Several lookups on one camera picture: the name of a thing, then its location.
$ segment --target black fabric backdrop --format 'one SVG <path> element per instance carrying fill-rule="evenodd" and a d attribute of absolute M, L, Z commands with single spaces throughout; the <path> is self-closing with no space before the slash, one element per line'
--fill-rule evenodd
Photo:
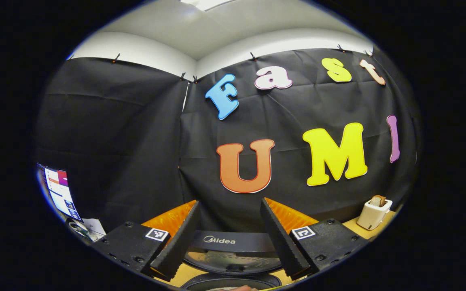
<path fill-rule="evenodd" d="M 325 57 L 339 59 L 351 82 L 333 81 L 321 65 Z M 193 199 L 202 202 L 200 229 L 232 232 L 264 231 L 262 197 L 318 220 L 352 219 L 374 194 L 392 200 L 394 210 L 414 180 L 420 144 L 412 118 L 419 114 L 411 91 L 403 88 L 407 85 L 399 88 L 388 73 L 399 72 L 391 66 L 383 69 L 377 61 L 387 58 L 378 50 L 374 57 L 328 48 L 286 51 L 222 68 L 190 85 L 138 64 L 71 59 L 46 90 L 38 118 L 37 160 L 67 171 L 81 216 L 99 218 L 106 230 L 123 221 L 141 223 Z M 359 65 L 363 58 L 375 66 L 385 86 Z M 292 86 L 257 89 L 256 72 L 267 66 L 285 68 Z M 240 105 L 220 121 L 217 108 L 204 96 L 225 74 L 236 77 L 231 84 L 238 94 L 232 99 Z M 392 114 L 398 119 L 400 142 L 400 158 L 393 164 L 386 123 Z M 368 173 L 308 186 L 312 160 L 303 133 L 323 128 L 339 145 L 351 122 L 364 127 Z M 270 184 L 253 194 L 227 190 L 220 182 L 216 148 L 242 144 L 240 176 L 252 179 L 256 155 L 249 145 L 259 139 L 275 142 Z"/>

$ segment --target orange letter u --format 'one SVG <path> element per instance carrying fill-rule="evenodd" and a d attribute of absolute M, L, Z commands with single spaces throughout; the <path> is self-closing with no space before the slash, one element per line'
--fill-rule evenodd
<path fill-rule="evenodd" d="M 238 156 L 244 149 L 242 144 L 228 143 L 217 148 L 220 155 L 220 181 L 227 190 L 235 193 L 256 193 L 264 189 L 271 181 L 271 149 L 274 140 L 261 139 L 251 143 L 250 148 L 256 152 L 257 174 L 253 180 L 240 177 Z"/>

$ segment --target foam letter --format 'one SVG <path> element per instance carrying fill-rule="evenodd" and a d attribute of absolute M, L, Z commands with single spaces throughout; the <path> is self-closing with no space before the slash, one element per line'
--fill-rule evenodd
<path fill-rule="evenodd" d="M 327 74 L 335 82 L 349 82 L 352 76 L 347 69 L 343 68 L 343 63 L 338 59 L 322 59 L 321 64 L 328 70 Z"/>
<path fill-rule="evenodd" d="M 220 181 L 231 192 L 256 193 L 271 181 L 271 149 L 274 147 L 274 141 L 256 140 L 250 147 L 256 152 L 257 174 L 253 180 L 244 180 L 240 177 L 238 155 L 244 149 L 242 144 L 229 143 L 217 148 L 217 153 L 220 155 Z"/>
<path fill-rule="evenodd" d="M 272 66 L 261 68 L 256 74 L 261 76 L 255 80 L 255 86 L 258 89 L 268 90 L 274 87 L 285 89 L 292 85 L 292 80 L 289 79 L 287 70 L 282 67 Z"/>
<path fill-rule="evenodd" d="M 370 75 L 373 77 L 373 79 L 377 81 L 377 83 L 379 83 L 380 85 L 386 84 L 386 81 L 384 80 L 384 78 L 380 77 L 377 74 L 377 72 L 375 72 L 375 67 L 372 64 L 368 64 L 367 61 L 365 61 L 364 59 L 361 59 L 361 62 L 359 63 L 359 65 L 365 68 L 368 71 L 368 73 L 370 73 Z"/>
<path fill-rule="evenodd" d="M 218 119 L 223 120 L 233 110 L 237 109 L 238 101 L 229 100 L 228 95 L 237 96 L 237 89 L 228 82 L 234 81 L 235 76 L 226 74 L 217 84 L 213 85 L 211 89 L 206 92 L 205 97 L 210 98 L 218 109 Z"/>
<path fill-rule="evenodd" d="M 390 156 L 390 163 L 398 160 L 400 157 L 400 149 L 398 148 L 398 131 L 396 130 L 396 117 L 394 115 L 388 116 L 386 122 L 390 126 L 392 132 L 392 155 Z"/>
<path fill-rule="evenodd" d="M 360 123 L 348 123 L 344 127 L 340 147 L 325 129 L 306 131 L 303 140 L 310 144 L 312 153 L 312 177 L 307 180 L 307 185 L 317 186 L 329 181 L 330 177 L 325 173 L 325 163 L 336 181 L 341 178 L 347 161 L 348 169 L 344 174 L 347 179 L 366 174 L 368 167 L 364 163 L 363 130 Z"/>

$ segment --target computer screen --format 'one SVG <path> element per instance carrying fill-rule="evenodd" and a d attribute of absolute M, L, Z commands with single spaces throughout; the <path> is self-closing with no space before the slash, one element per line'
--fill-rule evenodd
<path fill-rule="evenodd" d="M 44 166 L 39 163 L 37 163 L 37 167 L 40 170 L 44 184 L 48 188 L 47 192 L 54 206 L 63 214 L 78 221 L 82 221 L 71 197 L 66 171 Z"/>

